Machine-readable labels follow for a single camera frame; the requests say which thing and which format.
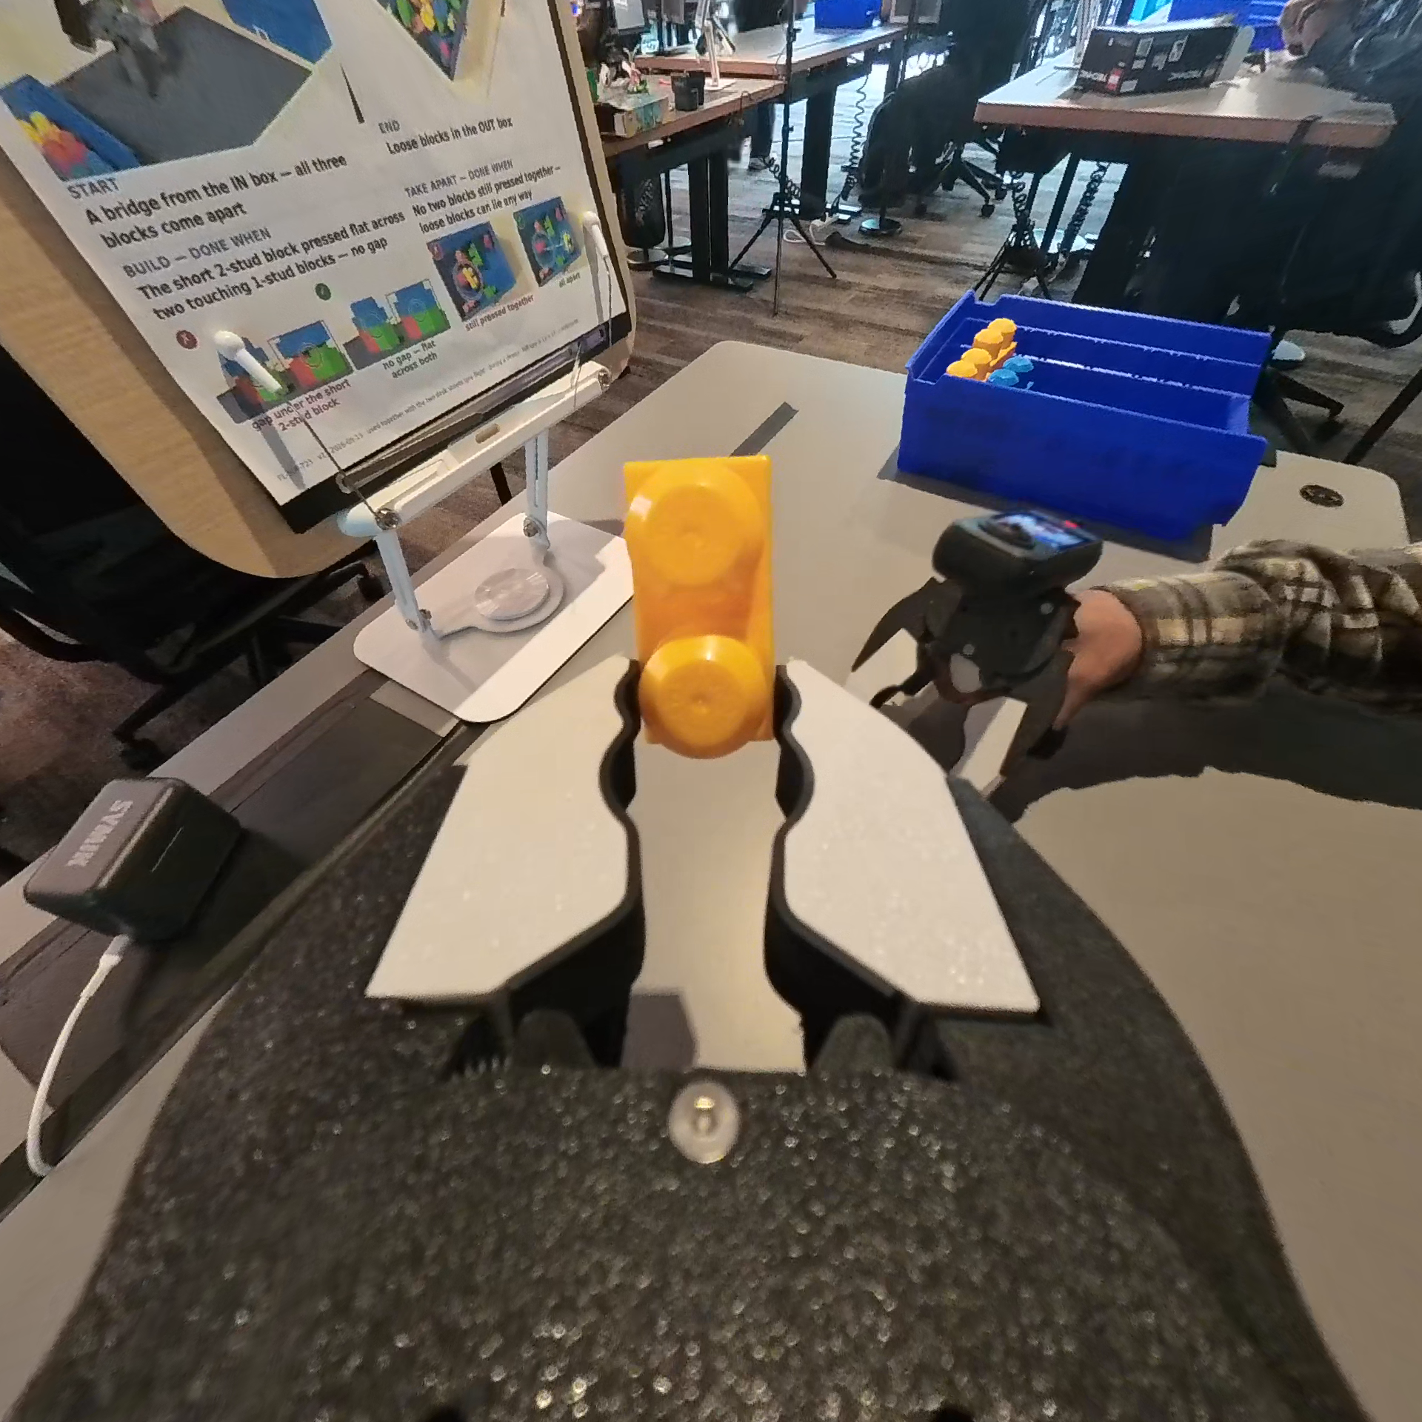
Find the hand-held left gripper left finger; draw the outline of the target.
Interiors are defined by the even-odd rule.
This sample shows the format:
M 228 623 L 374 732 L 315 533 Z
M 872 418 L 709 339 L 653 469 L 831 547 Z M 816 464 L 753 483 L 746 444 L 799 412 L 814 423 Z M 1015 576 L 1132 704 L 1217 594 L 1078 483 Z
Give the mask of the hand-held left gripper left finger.
M 401 1007 L 538 1014 L 621 1062 L 646 953 L 635 799 L 638 664 L 611 655 L 480 735 L 367 979 Z

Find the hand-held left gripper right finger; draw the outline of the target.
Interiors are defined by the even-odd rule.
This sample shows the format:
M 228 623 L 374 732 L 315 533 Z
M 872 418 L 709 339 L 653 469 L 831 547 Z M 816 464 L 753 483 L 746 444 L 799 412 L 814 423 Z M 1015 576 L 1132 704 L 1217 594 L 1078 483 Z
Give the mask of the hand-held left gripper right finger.
M 846 1019 L 899 1063 L 938 1023 L 1029 1023 L 1041 999 L 949 776 L 882 711 L 804 660 L 775 674 L 770 985 L 805 1067 Z

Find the blue plastic bin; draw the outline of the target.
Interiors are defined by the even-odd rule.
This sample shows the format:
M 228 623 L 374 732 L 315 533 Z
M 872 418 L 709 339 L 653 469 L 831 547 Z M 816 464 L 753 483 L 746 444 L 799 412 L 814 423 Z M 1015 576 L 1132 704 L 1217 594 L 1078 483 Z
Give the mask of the blue plastic bin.
M 993 318 L 1032 390 L 946 376 Z M 1229 525 L 1268 444 L 1251 405 L 1269 337 L 1229 325 L 1004 295 L 956 300 L 905 366 L 904 474 L 1178 544 Z

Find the person's right hand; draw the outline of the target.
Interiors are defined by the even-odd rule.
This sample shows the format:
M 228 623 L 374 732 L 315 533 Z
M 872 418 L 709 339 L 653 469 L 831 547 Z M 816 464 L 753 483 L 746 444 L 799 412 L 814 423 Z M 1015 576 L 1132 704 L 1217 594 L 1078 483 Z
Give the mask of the person's right hand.
M 1064 730 L 1092 701 L 1125 684 L 1144 655 L 1144 632 L 1132 611 L 1105 589 L 1078 596 L 1075 637 L 1064 647 L 1071 654 L 1054 730 Z

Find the white document stand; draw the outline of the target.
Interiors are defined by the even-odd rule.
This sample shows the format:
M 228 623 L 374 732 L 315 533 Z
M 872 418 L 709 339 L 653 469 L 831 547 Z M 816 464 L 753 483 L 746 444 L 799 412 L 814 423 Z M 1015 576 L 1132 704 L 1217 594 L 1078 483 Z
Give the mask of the white document stand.
M 577 71 L 587 80 L 580 61 Z M 609 173 L 606 195 L 614 234 Z M 618 242 L 616 252 L 628 280 Z M 631 596 L 623 540 L 550 511 L 546 495 L 552 430 L 628 364 L 628 295 L 631 334 L 601 359 L 418 450 L 392 476 L 350 484 L 348 506 L 294 532 L 3 153 L 3 351 L 210 559 L 287 577 L 337 545 L 374 544 L 396 606 L 359 633 L 357 657 L 467 723 L 514 715 Z

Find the black power adapter cube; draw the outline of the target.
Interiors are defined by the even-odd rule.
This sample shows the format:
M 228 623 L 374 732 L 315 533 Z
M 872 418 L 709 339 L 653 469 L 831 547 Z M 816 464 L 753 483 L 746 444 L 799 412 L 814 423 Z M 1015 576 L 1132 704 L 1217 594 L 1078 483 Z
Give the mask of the black power adapter cube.
M 116 779 L 30 869 L 23 899 L 106 936 L 183 935 L 243 840 L 237 818 L 172 777 Z

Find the black office chair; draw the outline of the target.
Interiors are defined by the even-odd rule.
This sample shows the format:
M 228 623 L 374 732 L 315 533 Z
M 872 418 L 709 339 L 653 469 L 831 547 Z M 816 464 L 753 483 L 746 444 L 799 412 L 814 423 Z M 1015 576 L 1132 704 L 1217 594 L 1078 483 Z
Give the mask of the black office chair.
M 154 770 L 162 754 L 142 730 L 223 667 L 243 660 L 255 686 L 291 665 L 294 647 L 333 635 L 304 613 L 353 586 L 386 593 L 370 545 L 287 579 L 242 574 L 177 539 L 1 354 L 3 630 L 56 664 L 106 664 L 154 694 L 118 721 L 122 764 Z

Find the wooden desk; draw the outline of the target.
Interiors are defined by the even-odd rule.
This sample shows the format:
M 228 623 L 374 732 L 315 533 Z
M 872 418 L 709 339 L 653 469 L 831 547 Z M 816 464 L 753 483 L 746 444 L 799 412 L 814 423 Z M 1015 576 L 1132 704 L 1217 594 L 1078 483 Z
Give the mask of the wooden desk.
M 614 234 L 636 271 L 709 290 L 748 293 L 770 276 L 765 266 L 736 269 L 729 237 L 731 149 L 748 119 L 777 102 L 785 83 L 734 78 L 706 88 L 695 110 L 672 109 L 653 127 L 604 136 L 602 151 L 614 191 Z M 670 210 L 670 175 L 687 175 L 687 242 L 677 244 Z
M 1298 59 L 1173 95 L 1081 93 L 1059 61 L 1039 65 L 980 98 L 988 129 L 1053 132 L 1073 154 L 1125 166 L 1075 290 L 1080 305 L 1117 307 L 1146 247 L 1149 219 L 1181 163 L 1207 144 L 1285 151 L 1376 149 L 1393 131 L 1393 109 L 1327 85 Z
M 829 144 L 839 90 L 866 78 L 873 63 L 894 56 L 900 43 L 899 27 L 816 29 L 807 15 L 794 24 L 792 37 L 783 27 L 746 31 L 734 41 L 734 51 L 717 63 L 724 78 L 777 83 L 785 103 L 805 105 L 797 178 L 799 215 L 804 220 L 831 217 L 839 205 L 829 195 Z

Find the printed instruction sheet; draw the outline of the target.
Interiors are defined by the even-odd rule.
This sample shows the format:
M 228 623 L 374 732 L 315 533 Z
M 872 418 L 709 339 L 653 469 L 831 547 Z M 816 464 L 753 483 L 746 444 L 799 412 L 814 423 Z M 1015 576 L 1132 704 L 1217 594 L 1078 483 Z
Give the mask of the printed instruction sheet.
M 570 4 L 3 4 L 3 153 L 284 523 L 631 334 Z

